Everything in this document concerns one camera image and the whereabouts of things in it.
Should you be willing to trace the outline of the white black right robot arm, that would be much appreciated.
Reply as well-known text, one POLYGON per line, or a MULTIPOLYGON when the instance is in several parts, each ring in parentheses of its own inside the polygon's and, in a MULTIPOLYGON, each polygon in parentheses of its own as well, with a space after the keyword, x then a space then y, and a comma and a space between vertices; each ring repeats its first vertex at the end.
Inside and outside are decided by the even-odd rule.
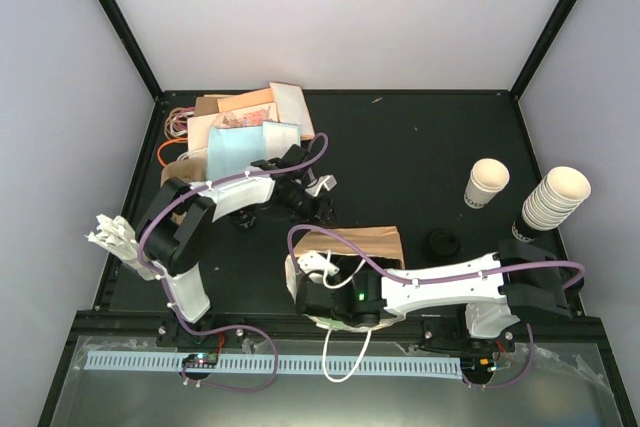
POLYGON ((544 249, 506 240, 476 259, 413 271, 309 251, 287 257, 285 278, 297 314, 322 329, 367 333, 412 312, 456 307, 456 341, 476 350, 519 322, 570 318, 563 267, 544 249))

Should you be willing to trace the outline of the brown paper takeout bag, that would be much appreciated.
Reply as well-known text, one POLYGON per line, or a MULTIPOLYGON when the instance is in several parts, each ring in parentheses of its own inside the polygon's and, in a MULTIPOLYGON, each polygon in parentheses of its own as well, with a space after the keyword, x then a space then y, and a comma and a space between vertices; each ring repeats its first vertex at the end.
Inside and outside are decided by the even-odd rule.
MULTIPOLYGON (((394 226, 326 228, 296 225, 287 234, 285 282, 296 311, 326 330, 322 358, 329 357, 329 341, 335 332, 363 333, 365 340, 358 354, 363 359, 372 334, 405 319, 385 310, 379 281, 380 271, 404 270, 404 253, 398 229, 394 226), (323 253, 339 268, 339 273, 314 283, 304 275, 297 258, 310 252, 323 253)), ((331 383, 349 380, 358 369, 342 378, 329 374, 331 383)))

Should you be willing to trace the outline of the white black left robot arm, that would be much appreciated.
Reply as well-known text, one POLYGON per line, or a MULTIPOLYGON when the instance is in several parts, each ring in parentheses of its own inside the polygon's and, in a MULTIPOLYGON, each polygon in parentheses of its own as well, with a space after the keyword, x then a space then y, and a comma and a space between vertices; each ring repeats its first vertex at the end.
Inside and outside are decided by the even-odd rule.
POLYGON ((135 230, 136 260, 159 280, 179 333, 193 346, 207 344, 215 323, 199 263, 211 225, 225 217, 242 228, 254 224, 258 207, 276 206, 293 220, 326 225, 334 217, 329 192, 333 175, 316 176, 316 155, 291 145, 281 157, 252 161, 241 172, 216 180, 172 177, 160 188, 135 230))

